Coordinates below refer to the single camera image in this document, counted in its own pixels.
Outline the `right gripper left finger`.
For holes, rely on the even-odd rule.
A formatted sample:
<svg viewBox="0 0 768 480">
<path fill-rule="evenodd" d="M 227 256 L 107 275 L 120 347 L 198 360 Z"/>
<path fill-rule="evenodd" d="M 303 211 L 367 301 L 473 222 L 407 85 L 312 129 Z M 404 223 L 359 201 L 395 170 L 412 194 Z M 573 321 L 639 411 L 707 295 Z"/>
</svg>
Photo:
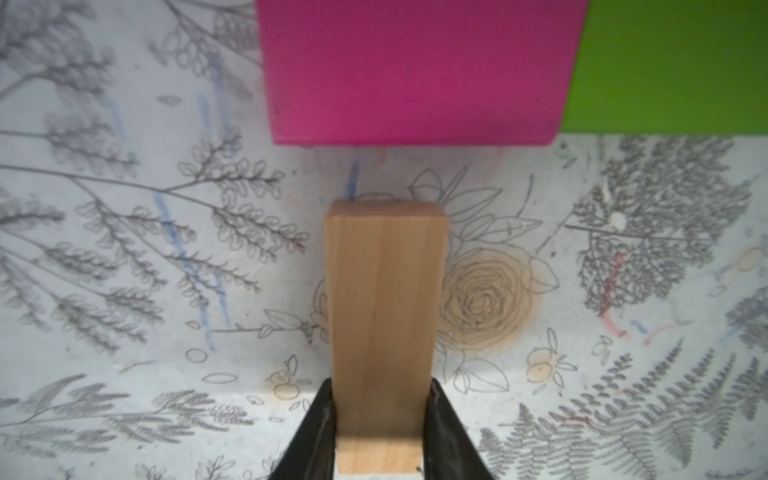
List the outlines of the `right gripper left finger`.
<svg viewBox="0 0 768 480">
<path fill-rule="evenodd" d="M 269 480 L 332 480 L 336 458 L 336 408 L 331 379 L 320 386 Z"/>
</svg>

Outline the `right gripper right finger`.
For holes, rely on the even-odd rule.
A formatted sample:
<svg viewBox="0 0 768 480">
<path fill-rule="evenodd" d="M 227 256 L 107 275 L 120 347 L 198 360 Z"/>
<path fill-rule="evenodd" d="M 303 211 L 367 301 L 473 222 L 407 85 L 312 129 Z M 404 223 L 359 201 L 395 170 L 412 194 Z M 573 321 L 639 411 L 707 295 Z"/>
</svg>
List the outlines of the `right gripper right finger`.
<svg viewBox="0 0 768 480">
<path fill-rule="evenodd" d="M 432 379 L 423 428 L 426 480 L 493 480 L 440 383 Z"/>
</svg>

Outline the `natural wood block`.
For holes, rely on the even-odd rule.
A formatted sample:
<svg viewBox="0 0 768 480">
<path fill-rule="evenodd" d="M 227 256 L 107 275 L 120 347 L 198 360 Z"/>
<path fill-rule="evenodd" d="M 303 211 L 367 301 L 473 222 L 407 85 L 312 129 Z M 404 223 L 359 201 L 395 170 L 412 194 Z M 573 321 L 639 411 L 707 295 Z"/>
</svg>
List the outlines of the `natural wood block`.
<svg viewBox="0 0 768 480">
<path fill-rule="evenodd" d="M 324 218 L 342 475 L 421 466 L 449 226 L 417 201 L 337 201 Z"/>
</svg>

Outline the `magenta block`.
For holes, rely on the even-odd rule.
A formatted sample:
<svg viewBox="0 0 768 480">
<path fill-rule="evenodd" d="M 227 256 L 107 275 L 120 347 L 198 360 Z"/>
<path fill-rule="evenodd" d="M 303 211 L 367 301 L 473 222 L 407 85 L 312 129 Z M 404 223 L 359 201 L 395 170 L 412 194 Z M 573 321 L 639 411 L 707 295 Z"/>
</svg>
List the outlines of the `magenta block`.
<svg viewBox="0 0 768 480">
<path fill-rule="evenodd" d="M 565 110 L 584 1 L 260 1 L 280 145 L 543 146 Z"/>
</svg>

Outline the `green block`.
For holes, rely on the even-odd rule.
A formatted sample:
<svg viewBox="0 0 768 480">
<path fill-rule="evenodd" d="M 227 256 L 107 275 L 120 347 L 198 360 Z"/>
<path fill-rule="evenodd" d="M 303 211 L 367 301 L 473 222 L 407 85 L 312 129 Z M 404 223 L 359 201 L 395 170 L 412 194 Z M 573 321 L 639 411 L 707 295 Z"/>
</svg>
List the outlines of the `green block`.
<svg viewBox="0 0 768 480">
<path fill-rule="evenodd" d="M 561 130 L 766 135 L 766 2 L 590 2 Z"/>
</svg>

